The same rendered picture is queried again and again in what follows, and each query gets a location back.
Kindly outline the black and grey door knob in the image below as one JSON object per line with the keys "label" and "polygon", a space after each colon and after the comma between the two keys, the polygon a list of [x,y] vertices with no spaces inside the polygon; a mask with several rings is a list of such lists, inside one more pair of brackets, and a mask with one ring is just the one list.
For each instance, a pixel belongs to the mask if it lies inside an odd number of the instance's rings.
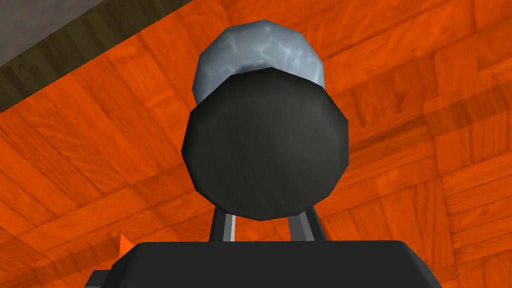
{"label": "black and grey door knob", "polygon": [[305,37],[268,20],[228,27],[200,54],[181,154],[195,190],[257,221],[294,217],[349,165],[348,120]]}

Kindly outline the orange wooden door leaf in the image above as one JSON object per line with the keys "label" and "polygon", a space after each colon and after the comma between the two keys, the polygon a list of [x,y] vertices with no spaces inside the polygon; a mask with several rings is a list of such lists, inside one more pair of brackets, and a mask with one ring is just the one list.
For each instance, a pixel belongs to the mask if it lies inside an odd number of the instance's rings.
{"label": "orange wooden door leaf", "polygon": [[303,34],[349,121],[316,206],[331,240],[400,240],[443,288],[512,288],[512,0],[119,0],[0,68],[0,288],[83,288],[133,245],[207,241],[180,148],[200,52]]}

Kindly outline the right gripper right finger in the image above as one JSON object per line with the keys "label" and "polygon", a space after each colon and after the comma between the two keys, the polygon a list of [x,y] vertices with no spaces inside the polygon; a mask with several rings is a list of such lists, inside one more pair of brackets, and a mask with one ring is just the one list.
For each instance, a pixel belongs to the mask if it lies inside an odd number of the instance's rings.
{"label": "right gripper right finger", "polygon": [[292,241],[326,241],[326,236],[314,206],[287,218]]}

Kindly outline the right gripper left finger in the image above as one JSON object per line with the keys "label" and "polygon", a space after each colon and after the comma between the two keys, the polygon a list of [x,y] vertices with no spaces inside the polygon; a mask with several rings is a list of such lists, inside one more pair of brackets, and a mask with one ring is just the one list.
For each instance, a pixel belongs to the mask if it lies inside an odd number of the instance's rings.
{"label": "right gripper left finger", "polygon": [[209,233],[209,242],[234,242],[236,216],[215,207]]}

